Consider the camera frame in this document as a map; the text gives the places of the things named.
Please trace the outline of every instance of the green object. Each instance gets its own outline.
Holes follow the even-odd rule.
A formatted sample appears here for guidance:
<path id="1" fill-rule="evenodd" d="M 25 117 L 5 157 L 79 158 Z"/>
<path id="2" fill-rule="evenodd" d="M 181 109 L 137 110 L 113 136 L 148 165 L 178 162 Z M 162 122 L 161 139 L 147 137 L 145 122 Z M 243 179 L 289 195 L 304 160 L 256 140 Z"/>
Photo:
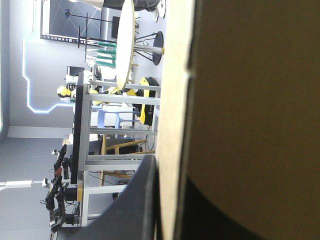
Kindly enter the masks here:
<path id="1" fill-rule="evenodd" d="M 113 69 L 116 68 L 115 61 L 112 61 L 112 63 L 105 62 L 105 61 L 96 61 L 95 63 L 100 66 L 105 66 L 105 67 L 109 67 L 109 68 L 113 68 Z"/>
<path id="2" fill-rule="evenodd" d="M 110 47 L 110 48 L 117 48 L 117 44 L 113 43 L 113 42 L 105 42 L 105 41 L 99 41 L 98 42 L 99 46 L 103 46 L 103 47 Z"/>
<path id="3" fill-rule="evenodd" d="M 116 56 L 96 56 L 97 59 L 104 59 L 104 60 L 113 60 L 115 61 L 116 60 Z"/>
<path id="4" fill-rule="evenodd" d="M 110 54 L 110 55 L 116 56 L 116 50 L 115 49 L 113 49 L 113 50 L 102 50 L 102 49 L 99 49 L 97 52 L 99 54 Z"/>

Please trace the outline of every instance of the blue light strip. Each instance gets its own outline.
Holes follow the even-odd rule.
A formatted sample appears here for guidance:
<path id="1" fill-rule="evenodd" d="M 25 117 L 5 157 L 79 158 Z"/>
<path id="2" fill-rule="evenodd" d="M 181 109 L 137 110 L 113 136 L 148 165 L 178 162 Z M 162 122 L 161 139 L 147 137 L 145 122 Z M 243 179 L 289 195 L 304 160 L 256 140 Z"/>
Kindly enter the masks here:
<path id="1" fill-rule="evenodd" d="M 35 2 L 33 2 L 33 26 L 32 26 L 32 32 L 27 35 L 26 37 L 23 38 L 22 40 L 22 76 L 26 80 L 26 105 L 27 107 L 34 112 L 35 114 L 48 114 L 50 113 L 53 109 L 56 107 L 69 107 L 72 108 L 75 104 L 74 103 L 56 103 L 53 105 L 51 108 L 47 110 L 40 110 L 40 109 L 35 109 L 33 106 L 30 104 L 30 88 L 31 88 L 31 80 L 26 74 L 26 41 L 28 38 L 30 38 L 34 33 L 36 29 L 36 6 Z"/>

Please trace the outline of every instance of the wooden chair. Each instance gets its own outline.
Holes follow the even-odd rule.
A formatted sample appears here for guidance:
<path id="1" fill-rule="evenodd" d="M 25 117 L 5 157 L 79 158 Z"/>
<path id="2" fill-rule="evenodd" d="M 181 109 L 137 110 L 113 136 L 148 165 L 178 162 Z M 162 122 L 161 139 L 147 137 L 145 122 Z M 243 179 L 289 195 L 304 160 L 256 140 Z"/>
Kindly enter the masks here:
<path id="1" fill-rule="evenodd" d="M 124 148 L 124 147 L 128 147 L 128 146 L 133 146 L 136 144 L 144 144 L 147 142 L 146 139 L 142 139 L 142 140 L 136 140 L 136 141 L 130 141 L 130 142 L 125 142 L 125 143 L 121 143 L 121 144 L 116 144 L 116 145 L 112 145 L 112 146 L 107 146 L 107 139 L 106 136 L 104 134 L 101 135 L 101 155 L 106 155 L 107 151 L 109 150 L 114 150 L 114 154 L 118 155 L 120 153 L 120 148 Z M 138 152 L 133 152 L 130 154 L 154 154 L 155 151 L 138 151 Z M 113 176 L 113 177 L 118 177 L 118 178 L 124 178 L 124 179 L 131 179 L 132 174 L 126 174 L 123 173 L 122 171 L 100 171 L 99 173 L 99 185 L 103 186 L 104 182 L 105 182 L 105 177 L 106 175 L 108 176 Z"/>

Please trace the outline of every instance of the wall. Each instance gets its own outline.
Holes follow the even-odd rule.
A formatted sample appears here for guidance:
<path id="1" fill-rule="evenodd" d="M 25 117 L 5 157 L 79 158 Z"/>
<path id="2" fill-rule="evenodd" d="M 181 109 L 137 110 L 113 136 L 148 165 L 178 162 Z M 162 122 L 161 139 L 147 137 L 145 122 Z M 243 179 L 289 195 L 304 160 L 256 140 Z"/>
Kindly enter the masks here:
<path id="1" fill-rule="evenodd" d="M 58 107 L 48 114 L 34 114 L 27 107 L 27 81 L 22 76 L 23 39 L 34 30 L 35 34 L 25 41 L 25 74 L 30 79 L 30 105 L 37 110 L 61 103 L 57 88 L 65 85 L 67 66 L 86 66 L 84 49 L 72 43 L 40 39 L 41 1 L 35 1 L 35 26 L 33 2 L 10 1 L 10 126 L 68 128 L 73 121 L 71 107 Z"/>
<path id="2" fill-rule="evenodd" d="M 9 5 L 10 1 L 1 0 L 1 107 L 2 130 L 0 143 L 6 139 L 9 129 Z"/>

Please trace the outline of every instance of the black pants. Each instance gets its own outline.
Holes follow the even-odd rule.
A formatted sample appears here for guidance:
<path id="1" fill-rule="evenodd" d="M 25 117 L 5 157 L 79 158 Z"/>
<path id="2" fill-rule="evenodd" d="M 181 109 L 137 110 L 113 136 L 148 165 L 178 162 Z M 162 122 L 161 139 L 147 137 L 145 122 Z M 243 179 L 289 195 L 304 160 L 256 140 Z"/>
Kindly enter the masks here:
<path id="1" fill-rule="evenodd" d="M 142 11 L 147 10 L 152 12 L 156 9 L 160 0 L 133 0 L 134 10 Z M 104 0 L 103 7 L 121 10 L 125 0 Z"/>

